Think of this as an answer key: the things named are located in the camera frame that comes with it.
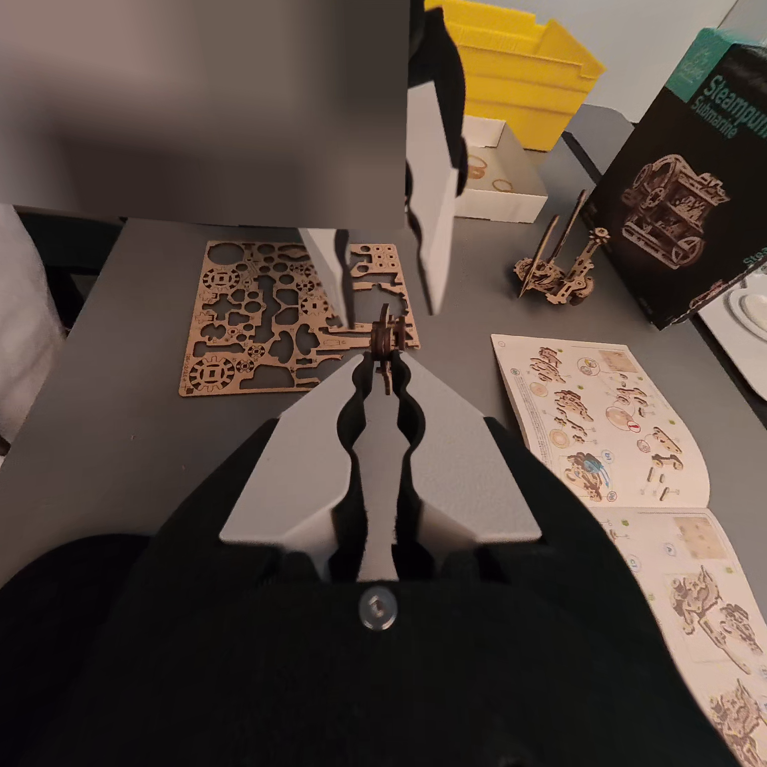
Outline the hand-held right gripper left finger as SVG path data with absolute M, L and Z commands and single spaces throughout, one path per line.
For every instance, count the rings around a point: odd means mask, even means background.
M 368 536 L 356 442 L 367 425 L 368 354 L 283 412 L 219 539 L 306 554 L 322 580 L 355 580 Z

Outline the open instruction booklet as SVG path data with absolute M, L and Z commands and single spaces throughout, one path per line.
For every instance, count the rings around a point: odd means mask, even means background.
M 491 340 L 526 446 L 611 538 L 735 757 L 765 765 L 765 621 L 692 433 L 624 345 Z

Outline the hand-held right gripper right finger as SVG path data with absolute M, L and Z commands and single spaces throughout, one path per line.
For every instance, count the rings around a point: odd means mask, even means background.
M 452 554 L 542 537 L 484 415 L 415 357 L 394 352 L 403 455 L 392 559 L 399 580 L 430 580 Z

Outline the white cardboard tray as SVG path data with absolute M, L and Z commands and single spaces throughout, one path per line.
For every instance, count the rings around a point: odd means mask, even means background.
M 502 120 L 465 116 L 468 173 L 455 217 L 533 223 L 548 200 L 531 156 Z

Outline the black model kit box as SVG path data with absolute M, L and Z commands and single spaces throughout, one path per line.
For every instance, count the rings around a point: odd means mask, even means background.
M 765 263 L 765 46 L 699 32 L 584 218 L 647 320 L 685 321 Z

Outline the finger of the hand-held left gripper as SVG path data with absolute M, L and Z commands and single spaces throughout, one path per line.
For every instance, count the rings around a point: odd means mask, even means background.
M 349 231 L 319 228 L 299 228 L 298 231 L 331 308 L 344 328 L 353 329 L 355 307 Z
M 407 93 L 409 212 L 419 226 L 418 264 L 428 312 L 442 309 L 449 277 L 458 170 L 449 155 L 433 81 Z

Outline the white desk stand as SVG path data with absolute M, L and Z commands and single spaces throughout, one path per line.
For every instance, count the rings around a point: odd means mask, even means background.
M 766 265 L 708 303 L 699 316 L 745 382 L 766 400 Z

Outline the yellow plastic bin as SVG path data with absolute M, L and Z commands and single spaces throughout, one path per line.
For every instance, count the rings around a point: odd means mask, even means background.
M 523 148 L 553 149 L 606 67 L 554 19 L 465 1 L 443 9 L 463 64 L 465 113 L 502 120 Z

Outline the laser-cut wooden parts sheet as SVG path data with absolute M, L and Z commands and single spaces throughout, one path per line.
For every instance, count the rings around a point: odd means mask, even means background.
M 304 245 L 206 243 L 178 393 L 299 393 L 326 360 L 369 347 L 372 324 L 343 328 Z

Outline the small wooden gear assembly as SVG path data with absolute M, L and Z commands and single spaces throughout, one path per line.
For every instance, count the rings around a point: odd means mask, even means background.
M 370 353 L 375 372 L 381 376 L 387 396 L 392 394 L 392 354 L 404 351 L 407 343 L 407 322 L 403 315 L 393 316 L 389 304 L 382 305 L 380 316 L 371 324 Z

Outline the partly built wooden model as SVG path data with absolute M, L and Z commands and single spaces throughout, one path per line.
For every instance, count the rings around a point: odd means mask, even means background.
M 604 246 L 610 239 L 607 229 L 597 227 L 588 234 L 588 242 L 568 271 L 564 271 L 554 262 L 559 255 L 589 196 L 589 191 L 583 189 L 574 205 L 570 217 L 556 243 L 552 253 L 544 256 L 544 250 L 557 225 L 560 216 L 554 215 L 546 226 L 535 252 L 530 258 L 522 258 L 513 266 L 513 274 L 521 282 L 519 297 L 526 292 L 542 293 L 551 304 L 581 304 L 594 291 L 594 280 L 590 271 L 594 268 L 593 257 L 599 247 Z

